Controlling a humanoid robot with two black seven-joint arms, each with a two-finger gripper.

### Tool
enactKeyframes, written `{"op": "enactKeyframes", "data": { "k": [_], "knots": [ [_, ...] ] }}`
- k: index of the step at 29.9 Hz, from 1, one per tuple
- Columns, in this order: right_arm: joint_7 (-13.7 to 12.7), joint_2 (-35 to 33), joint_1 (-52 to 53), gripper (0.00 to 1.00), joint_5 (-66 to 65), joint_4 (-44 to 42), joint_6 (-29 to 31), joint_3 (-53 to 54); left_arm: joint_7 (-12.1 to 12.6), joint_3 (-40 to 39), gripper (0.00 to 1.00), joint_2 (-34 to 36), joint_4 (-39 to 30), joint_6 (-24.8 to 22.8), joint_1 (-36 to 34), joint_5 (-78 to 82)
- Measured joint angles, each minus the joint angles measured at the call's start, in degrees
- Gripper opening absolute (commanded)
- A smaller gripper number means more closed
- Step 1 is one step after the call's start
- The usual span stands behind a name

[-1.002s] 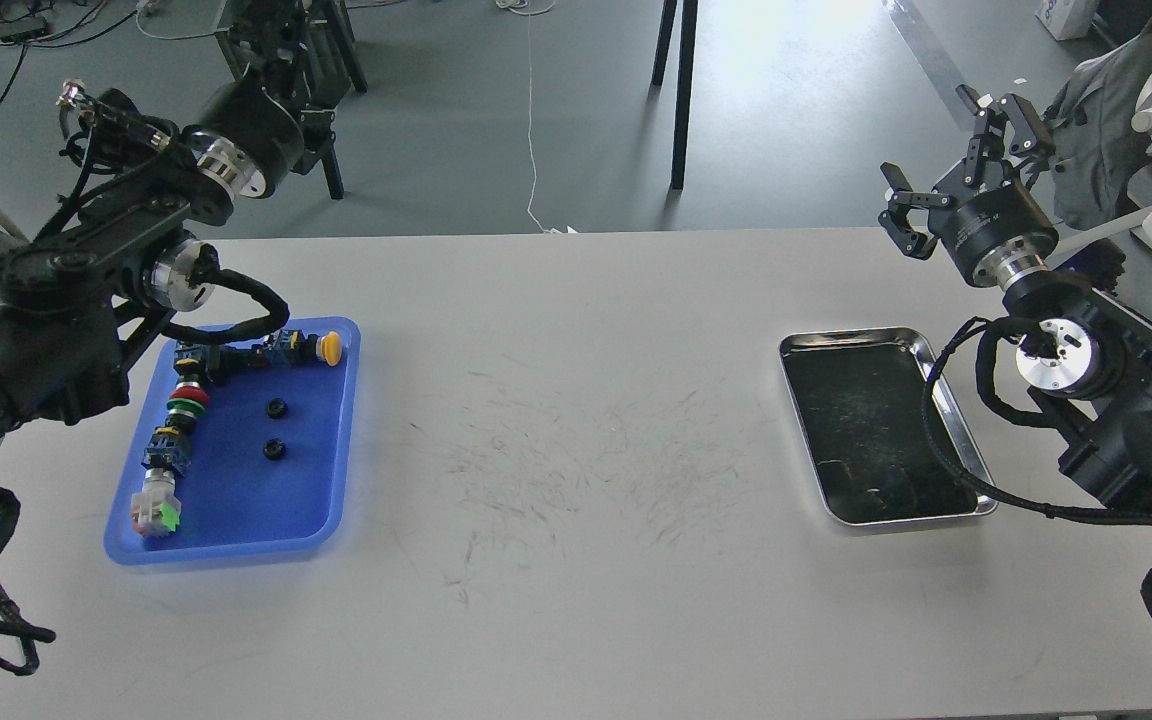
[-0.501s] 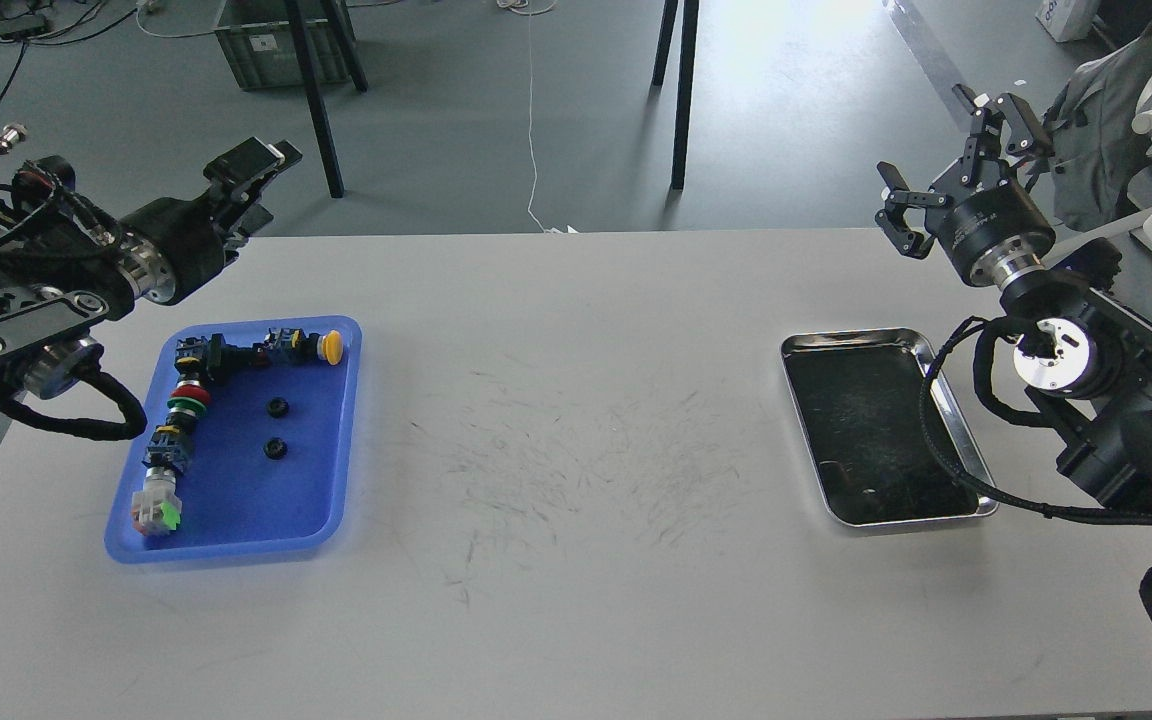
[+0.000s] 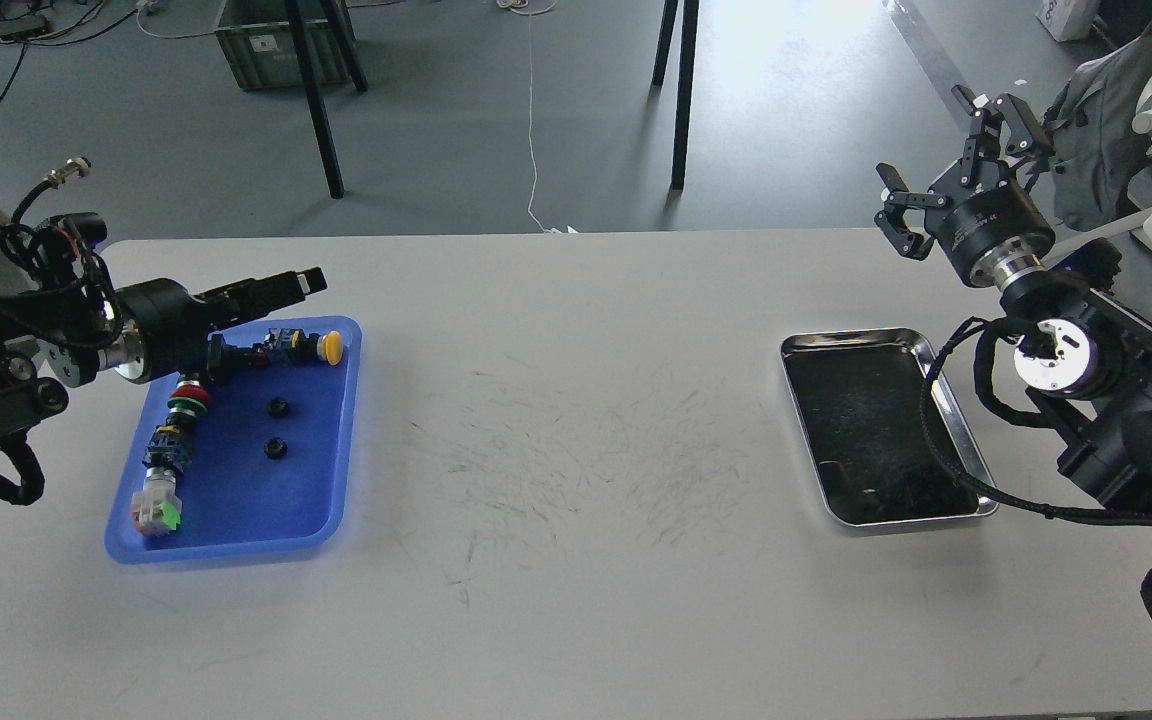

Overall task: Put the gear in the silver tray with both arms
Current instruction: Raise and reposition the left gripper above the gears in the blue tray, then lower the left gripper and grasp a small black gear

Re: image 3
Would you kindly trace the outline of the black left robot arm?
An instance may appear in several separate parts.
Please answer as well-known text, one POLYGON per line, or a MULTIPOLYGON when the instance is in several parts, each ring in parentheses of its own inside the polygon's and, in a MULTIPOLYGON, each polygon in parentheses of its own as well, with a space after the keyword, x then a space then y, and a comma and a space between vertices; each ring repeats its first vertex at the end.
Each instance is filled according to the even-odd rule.
POLYGON ((247 278, 202 293, 168 278, 116 288, 97 251, 108 236, 100 215, 51 217, 36 227, 23 222, 41 194, 90 170, 86 158, 71 158, 47 173, 13 214, 0 215, 0 251, 35 283, 32 290, 0 293, 0 500, 28 506, 44 493, 44 471, 26 435, 67 409, 69 389, 108 369, 136 384, 177 374, 166 419, 143 457, 146 487, 134 500, 134 510, 160 530, 180 509, 174 484, 191 462, 192 434, 207 414, 211 382, 227 382, 248 367, 338 365, 346 347, 335 331, 276 328, 248 347, 223 341, 225 329, 324 291, 319 268, 247 278))

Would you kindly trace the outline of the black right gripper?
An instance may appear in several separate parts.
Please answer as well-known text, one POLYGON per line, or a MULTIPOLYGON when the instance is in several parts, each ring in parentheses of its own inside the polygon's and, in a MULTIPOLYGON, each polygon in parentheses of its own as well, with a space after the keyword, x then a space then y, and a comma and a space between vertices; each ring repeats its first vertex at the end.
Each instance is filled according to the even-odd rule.
MULTIPOLYGON (((952 172, 964 188, 1014 181, 1028 162, 1039 174, 1055 156, 1043 123, 1030 106, 1014 94, 979 100, 965 85, 950 90, 961 109, 969 115, 968 136, 952 172)), ((952 268, 968 287, 995 283, 998 260, 990 255, 1014 251, 1041 259, 1055 243, 1055 232, 1034 200, 1018 184, 1002 184, 963 199, 942 194, 916 194, 905 185, 899 170, 888 162, 877 162, 884 185, 882 209, 874 217, 876 227, 890 242, 900 258, 922 262, 929 258, 933 241, 905 223, 905 211, 925 211, 925 229, 946 253, 952 268)))

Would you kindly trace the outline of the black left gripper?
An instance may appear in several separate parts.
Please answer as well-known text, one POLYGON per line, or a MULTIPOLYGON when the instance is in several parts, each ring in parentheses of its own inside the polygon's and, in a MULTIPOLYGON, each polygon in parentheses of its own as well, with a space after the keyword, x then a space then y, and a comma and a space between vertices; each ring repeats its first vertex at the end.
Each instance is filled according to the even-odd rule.
POLYGON ((260 343, 229 344, 211 334, 301 304, 326 288, 320 266, 247 278, 198 296, 166 278, 120 288, 116 300, 136 340, 116 372, 143 384, 172 373, 200 373, 206 361, 207 382, 223 386, 247 370, 268 369, 270 356, 260 343))

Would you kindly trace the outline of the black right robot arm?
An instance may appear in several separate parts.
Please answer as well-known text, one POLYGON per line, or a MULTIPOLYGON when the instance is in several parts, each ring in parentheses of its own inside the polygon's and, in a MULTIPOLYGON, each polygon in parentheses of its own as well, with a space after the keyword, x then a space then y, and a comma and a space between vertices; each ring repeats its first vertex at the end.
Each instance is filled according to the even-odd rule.
POLYGON ((1005 314, 969 318, 934 356, 918 400, 931 434, 933 384, 948 355, 975 338, 975 396, 1014 427, 1051 429, 1064 442, 1059 473, 1097 501, 1096 509, 1037 503, 991 488, 963 462, 929 444, 961 487, 1048 520, 1092 526, 1152 526, 1152 323, 1108 291, 1115 258, 1087 272, 1043 264, 1055 242, 1016 173, 1053 156, 1052 143, 1020 97, 952 97, 970 120, 960 158, 924 192, 878 165, 882 209, 874 222, 902 258, 941 247, 968 287, 995 287, 1005 314))

